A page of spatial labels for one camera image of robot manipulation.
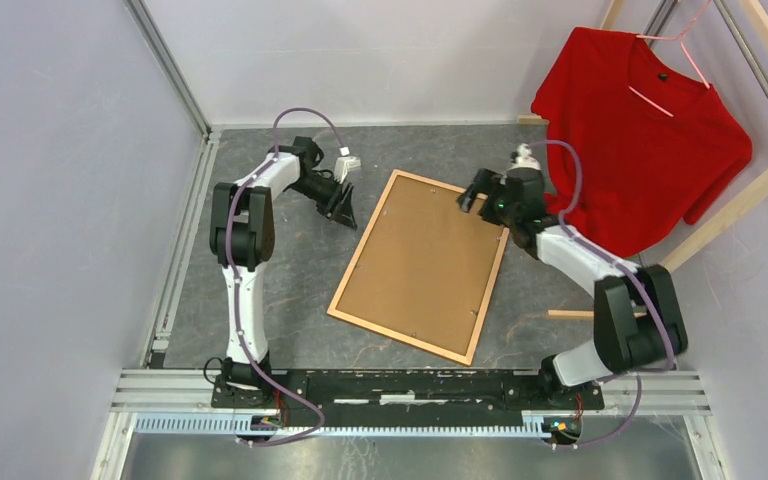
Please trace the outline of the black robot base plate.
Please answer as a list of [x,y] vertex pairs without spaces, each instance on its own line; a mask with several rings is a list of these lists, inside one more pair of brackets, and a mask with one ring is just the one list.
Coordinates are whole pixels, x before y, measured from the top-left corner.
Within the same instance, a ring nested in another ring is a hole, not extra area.
[[506,427],[524,412],[551,415],[604,408],[593,383],[577,387],[547,383],[536,371],[455,370],[275,370],[269,391],[214,381],[211,405],[220,409],[265,409],[288,414],[287,427]]

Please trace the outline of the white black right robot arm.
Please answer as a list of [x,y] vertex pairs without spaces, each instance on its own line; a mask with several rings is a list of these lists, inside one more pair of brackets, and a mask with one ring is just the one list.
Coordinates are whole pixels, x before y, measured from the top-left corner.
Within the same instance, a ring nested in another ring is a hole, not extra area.
[[537,169],[515,167],[505,174],[480,169],[457,199],[468,213],[483,196],[482,220],[507,228],[519,248],[569,277],[593,300],[591,338],[542,362],[540,400],[562,408],[577,396],[578,386],[591,381],[655,363],[671,369],[689,340],[670,272],[595,245],[548,212],[543,190]]

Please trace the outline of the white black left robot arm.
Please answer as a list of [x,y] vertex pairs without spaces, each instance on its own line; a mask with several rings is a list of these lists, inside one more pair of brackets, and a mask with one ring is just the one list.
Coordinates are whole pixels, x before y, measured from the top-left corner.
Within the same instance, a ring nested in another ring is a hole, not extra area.
[[235,387],[250,407],[266,405],[274,394],[263,300],[266,263],[276,243],[274,200],[287,190],[297,192],[325,219],[357,228],[354,187],[347,176],[360,161],[347,146],[339,148],[334,168],[320,169],[323,158],[312,138],[298,136],[269,151],[243,178],[213,188],[209,248],[222,269],[229,311],[229,341],[218,380]]

